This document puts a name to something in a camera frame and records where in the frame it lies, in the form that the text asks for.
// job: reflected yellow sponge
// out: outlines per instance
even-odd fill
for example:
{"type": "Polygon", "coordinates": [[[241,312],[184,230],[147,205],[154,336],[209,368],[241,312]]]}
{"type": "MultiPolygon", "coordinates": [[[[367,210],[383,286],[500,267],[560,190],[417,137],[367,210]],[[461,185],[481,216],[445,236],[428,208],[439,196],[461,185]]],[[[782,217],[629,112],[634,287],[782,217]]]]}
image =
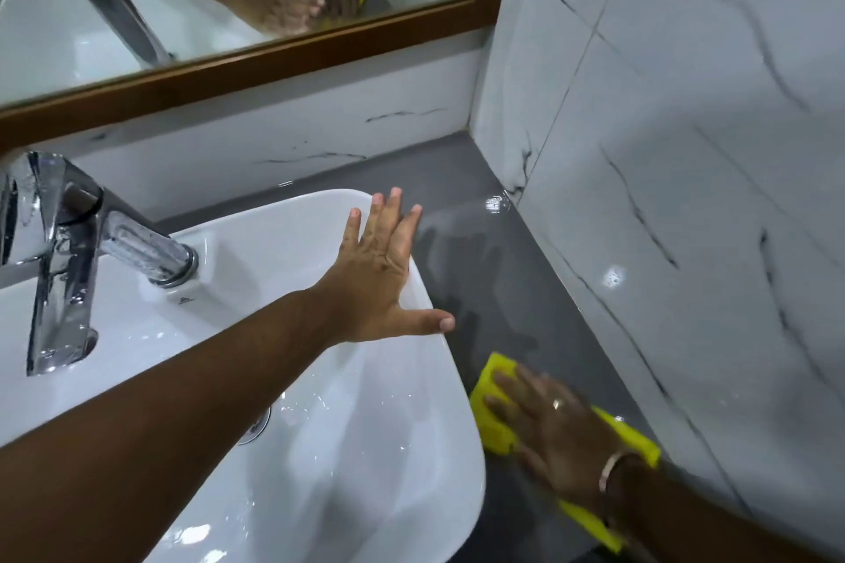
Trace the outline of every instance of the reflected yellow sponge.
{"type": "MultiPolygon", "coordinates": [[[[484,445],[485,449],[495,454],[511,453],[511,450],[516,445],[516,435],[511,428],[502,424],[499,419],[492,415],[487,405],[484,404],[484,397],[492,394],[495,397],[509,401],[510,399],[505,393],[492,381],[492,373],[494,371],[500,371],[513,376],[515,368],[516,361],[512,358],[493,352],[484,369],[481,371],[478,384],[470,394],[470,407],[472,408],[473,416],[475,416],[478,433],[481,436],[481,444],[484,445]]],[[[660,448],[657,445],[603,409],[597,408],[596,406],[592,408],[616,430],[625,443],[636,451],[639,451],[649,465],[653,468],[657,466],[661,454],[660,448]]],[[[602,520],[595,514],[586,511],[579,505],[567,503],[566,501],[560,501],[560,507],[611,551],[618,553],[625,545],[625,541],[618,534],[608,530],[602,520]]]]}

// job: ceramic washbasin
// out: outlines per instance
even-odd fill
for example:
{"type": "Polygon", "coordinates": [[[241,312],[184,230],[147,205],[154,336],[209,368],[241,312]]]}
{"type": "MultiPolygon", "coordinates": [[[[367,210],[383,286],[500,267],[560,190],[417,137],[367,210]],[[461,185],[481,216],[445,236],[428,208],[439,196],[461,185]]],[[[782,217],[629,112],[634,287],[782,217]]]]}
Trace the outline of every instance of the ceramic washbasin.
{"type": "MultiPolygon", "coordinates": [[[[267,40],[212,0],[132,0],[178,61],[267,40]]],[[[0,104],[141,71],[88,0],[0,0],[0,104]]]]}
{"type": "MultiPolygon", "coordinates": [[[[198,277],[153,288],[100,259],[93,354],[26,377],[35,282],[0,290],[0,445],[170,358],[263,305],[313,284],[343,225],[370,197],[330,190],[176,234],[198,277]]],[[[405,307],[431,303],[416,266],[405,307]]],[[[148,558],[150,563],[442,563],[478,519],[484,459],[442,336],[344,344],[324,353],[234,447],[148,558]]]]}

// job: backsplash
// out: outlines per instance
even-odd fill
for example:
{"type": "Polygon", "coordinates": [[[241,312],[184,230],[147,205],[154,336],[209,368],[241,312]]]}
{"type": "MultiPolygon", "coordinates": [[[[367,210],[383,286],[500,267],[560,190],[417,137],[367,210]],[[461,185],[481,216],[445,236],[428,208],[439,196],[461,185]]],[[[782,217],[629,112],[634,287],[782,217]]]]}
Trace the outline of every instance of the backsplash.
{"type": "Polygon", "coordinates": [[[486,32],[41,143],[160,220],[467,126],[486,32]]]}
{"type": "Polygon", "coordinates": [[[471,121],[670,457],[840,551],[844,22],[503,0],[471,121]]]}

